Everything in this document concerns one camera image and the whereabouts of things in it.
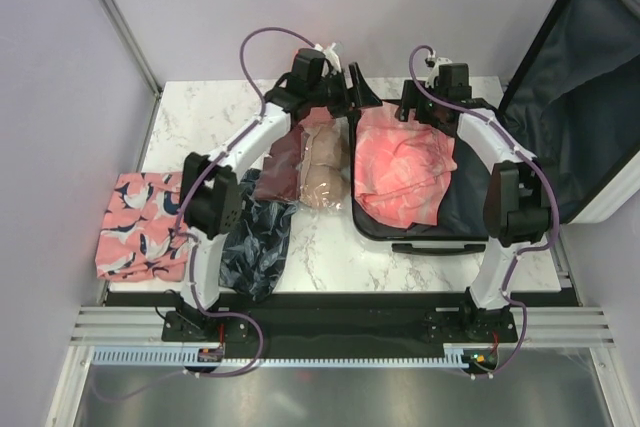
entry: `marble table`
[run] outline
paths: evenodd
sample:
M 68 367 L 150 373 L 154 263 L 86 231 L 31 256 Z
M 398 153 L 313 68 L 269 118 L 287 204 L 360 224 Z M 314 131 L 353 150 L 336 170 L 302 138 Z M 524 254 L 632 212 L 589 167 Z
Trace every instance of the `marble table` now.
M 382 98 L 399 98 L 404 79 L 368 79 Z M 471 79 L 475 97 L 498 105 L 497 77 Z M 273 81 L 260 81 L 263 91 Z M 182 170 L 192 151 L 206 153 L 233 135 L 259 108 L 244 81 L 168 82 L 143 165 L 144 172 Z M 297 212 L 289 254 L 276 292 L 463 291 L 478 273 L 483 254 L 423 257 L 395 254 L 366 241 L 355 230 L 348 208 L 333 214 Z M 511 282 L 516 291 L 559 291 L 549 252 L 524 256 Z M 157 292 L 179 283 L 158 279 L 111 283 L 118 292 Z

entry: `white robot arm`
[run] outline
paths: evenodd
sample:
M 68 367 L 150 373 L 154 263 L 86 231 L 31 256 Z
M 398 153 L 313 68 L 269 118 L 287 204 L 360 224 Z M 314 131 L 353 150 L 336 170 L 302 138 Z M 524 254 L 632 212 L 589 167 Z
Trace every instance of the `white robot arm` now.
M 222 248 L 227 233 L 242 210 L 237 184 L 252 163 L 290 130 L 292 122 L 303 118 L 314 106 L 327 106 L 332 115 L 339 117 L 358 115 L 354 112 L 361 107 L 381 104 L 380 99 L 366 85 L 357 64 L 349 66 L 353 82 L 351 88 L 346 87 L 344 72 L 336 70 L 335 65 L 339 68 L 339 63 L 336 64 L 333 58 L 329 61 L 321 50 L 301 49 L 294 60 L 292 72 L 281 79 L 286 80 L 286 86 L 281 87 L 280 82 L 267 94 L 263 115 L 251 119 L 241 133 L 207 156 L 191 154 L 187 157 L 182 192 L 196 189 L 196 195 L 185 208 L 185 222 L 192 238 L 197 238 L 199 242 L 198 254 L 191 259 L 194 263 L 193 278 L 181 293 L 191 306 L 197 305 L 192 296 L 191 282 L 195 282 L 199 303 L 204 308 L 210 308 L 218 300 Z M 468 69 L 467 86 L 461 85 L 455 78 L 456 72 L 464 70 L 466 65 L 452 64 L 448 59 L 437 59 L 432 67 L 427 87 L 444 95 L 448 93 L 463 98 L 470 96 Z M 425 102 L 425 99 L 417 100 L 416 91 L 412 90 L 411 81 L 408 82 L 410 83 L 405 83 L 403 103 L 396 117 L 400 121 L 406 121 L 409 109 L 416 109 L 416 120 L 432 124 L 449 135 L 457 135 L 463 139 L 492 174 L 484 212 L 491 238 L 480 272 L 469 292 L 476 311 L 500 311 L 508 303 L 505 298 L 508 293 L 503 291 L 502 283 L 514 256 L 523 247 L 539 241 L 550 228 L 548 199 L 545 202 L 541 189 L 524 185 L 535 176 L 528 175 L 526 169 L 522 169 L 522 159 L 515 155 L 513 149 L 513 145 L 518 146 L 517 142 L 510 138 L 509 145 L 489 125 L 490 122 L 498 122 L 492 110 L 475 109 L 475 112 L 481 113 L 489 122 L 482 120 L 480 116 L 465 113 L 451 116 L 450 112 L 439 111 L 437 105 Z M 483 105 L 481 102 L 475 105 L 471 105 L 472 103 L 465 105 Z M 533 153 L 522 147 L 516 148 L 528 159 L 535 159 Z M 195 179 L 211 159 L 220 156 L 222 160 L 208 179 L 213 181 L 213 187 L 194 186 Z M 519 204 L 521 195 L 528 196 L 526 209 L 524 204 Z

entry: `metal floor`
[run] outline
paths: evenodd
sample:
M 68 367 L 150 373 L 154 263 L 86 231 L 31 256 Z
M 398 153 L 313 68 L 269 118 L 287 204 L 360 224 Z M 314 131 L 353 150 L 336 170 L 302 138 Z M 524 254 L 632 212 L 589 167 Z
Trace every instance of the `metal floor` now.
M 167 371 L 92 367 L 90 381 L 103 395 L 117 396 Z M 521 352 L 493 380 L 471 381 L 433 369 L 262 368 L 231 379 L 178 376 L 115 404 L 100 402 L 86 389 L 75 425 L 607 427 L 612 423 L 588 351 L 574 350 Z

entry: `plastic bag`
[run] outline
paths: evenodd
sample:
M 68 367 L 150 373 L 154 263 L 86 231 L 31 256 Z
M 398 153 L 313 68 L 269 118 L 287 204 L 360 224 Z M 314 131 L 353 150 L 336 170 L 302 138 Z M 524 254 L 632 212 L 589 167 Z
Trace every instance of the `plastic bag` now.
M 300 172 L 300 201 L 313 209 L 340 209 L 349 194 L 349 183 L 341 174 L 349 151 L 340 123 L 307 124 L 305 131 L 309 137 Z
M 256 200 L 259 177 L 259 170 L 249 169 L 240 183 L 244 207 L 225 240 L 219 282 L 256 302 L 273 292 L 284 271 L 291 216 L 297 210 L 295 203 Z

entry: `suitcase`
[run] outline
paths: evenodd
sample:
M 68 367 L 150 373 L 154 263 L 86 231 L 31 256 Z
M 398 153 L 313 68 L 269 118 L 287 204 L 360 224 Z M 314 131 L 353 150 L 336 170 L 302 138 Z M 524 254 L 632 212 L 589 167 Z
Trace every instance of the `suitcase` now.
M 608 218 L 640 189 L 640 0 L 556 0 L 498 111 L 517 141 L 556 164 L 561 223 Z M 349 118 L 352 193 L 357 123 Z M 398 253 L 482 252 L 489 172 L 460 139 L 453 157 L 437 226 L 383 225 L 352 196 L 357 231 Z

